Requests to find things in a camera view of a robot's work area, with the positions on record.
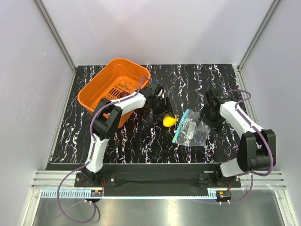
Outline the orange plastic basket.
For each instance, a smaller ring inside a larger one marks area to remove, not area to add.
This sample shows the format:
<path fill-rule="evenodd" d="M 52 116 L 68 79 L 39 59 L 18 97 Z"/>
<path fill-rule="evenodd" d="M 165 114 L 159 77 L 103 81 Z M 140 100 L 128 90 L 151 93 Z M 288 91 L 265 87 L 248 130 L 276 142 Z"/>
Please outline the orange plastic basket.
<path fill-rule="evenodd" d="M 117 58 L 109 62 L 80 90 L 78 101 L 90 114 L 93 114 L 103 97 L 114 100 L 119 98 L 121 92 L 132 94 L 139 87 L 146 87 L 150 78 L 148 69 L 127 59 Z"/>

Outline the dark red plum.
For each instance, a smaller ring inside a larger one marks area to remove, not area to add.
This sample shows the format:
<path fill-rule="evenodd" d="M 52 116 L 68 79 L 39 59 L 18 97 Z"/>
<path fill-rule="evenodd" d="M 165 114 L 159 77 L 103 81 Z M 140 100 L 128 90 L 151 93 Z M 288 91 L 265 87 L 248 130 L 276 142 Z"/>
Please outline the dark red plum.
<path fill-rule="evenodd" d="M 129 96 L 129 93 L 125 92 L 125 91 L 121 92 L 120 95 L 119 95 L 120 98 L 124 98 L 124 97 L 127 97 L 127 96 Z"/>

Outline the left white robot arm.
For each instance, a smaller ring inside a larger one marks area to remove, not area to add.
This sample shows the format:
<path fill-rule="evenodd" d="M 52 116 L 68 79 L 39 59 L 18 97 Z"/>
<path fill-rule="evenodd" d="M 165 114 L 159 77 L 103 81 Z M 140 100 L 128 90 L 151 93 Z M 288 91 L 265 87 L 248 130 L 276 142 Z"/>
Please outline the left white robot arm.
<path fill-rule="evenodd" d="M 100 100 L 92 114 L 89 126 L 90 149 L 84 168 L 81 169 L 85 181 L 89 185 L 97 186 L 102 180 L 105 149 L 118 129 L 121 117 L 145 106 L 152 109 L 159 120 L 164 120 L 167 116 L 177 120 L 171 107 L 170 98 L 165 96 L 164 89 L 161 86 L 153 89 L 139 89 L 131 95 L 116 100 L 106 98 Z"/>

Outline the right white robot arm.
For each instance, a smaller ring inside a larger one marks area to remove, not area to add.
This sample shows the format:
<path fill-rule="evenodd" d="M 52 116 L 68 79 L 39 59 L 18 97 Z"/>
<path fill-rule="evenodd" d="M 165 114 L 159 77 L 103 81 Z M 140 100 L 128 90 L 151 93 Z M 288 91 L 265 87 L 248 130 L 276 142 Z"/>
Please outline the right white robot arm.
<path fill-rule="evenodd" d="M 240 107 L 230 92 L 217 89 L 206 92 L 204 124 L 218 133 L 228 122 L 240 137 L 235 159 L 224 162 L 214 170 L 213 182 L 225 186 L 246 174 L 266 177 L 276 165 L 276 134 L 256 124 Z"/>

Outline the yellow lemon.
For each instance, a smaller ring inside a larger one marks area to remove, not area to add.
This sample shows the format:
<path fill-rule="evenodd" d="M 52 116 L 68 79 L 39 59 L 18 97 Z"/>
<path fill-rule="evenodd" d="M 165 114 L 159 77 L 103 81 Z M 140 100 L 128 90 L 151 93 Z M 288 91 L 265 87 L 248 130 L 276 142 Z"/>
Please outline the yellow lemon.
<path fill-rule="evenodd" d="M 177 122 L 177 115 L 174 115 L 174 117 L 166 114 L 163 118 L 163 126 L 166 128 L 170 128 L 174 126 Z"/>

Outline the clear zip top bag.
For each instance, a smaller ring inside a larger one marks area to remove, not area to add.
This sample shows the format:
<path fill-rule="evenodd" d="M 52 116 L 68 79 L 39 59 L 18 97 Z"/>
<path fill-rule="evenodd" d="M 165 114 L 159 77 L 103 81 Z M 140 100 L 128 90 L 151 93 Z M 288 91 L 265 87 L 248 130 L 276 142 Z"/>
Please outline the clear zip top bag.
<path fill-rule="evenodd" d="M 211 128 L 204 123 L 204 118 L 204 113 L 187 109 L 180 119 L 172 142 L 187 147 L 205 146 Z"/>

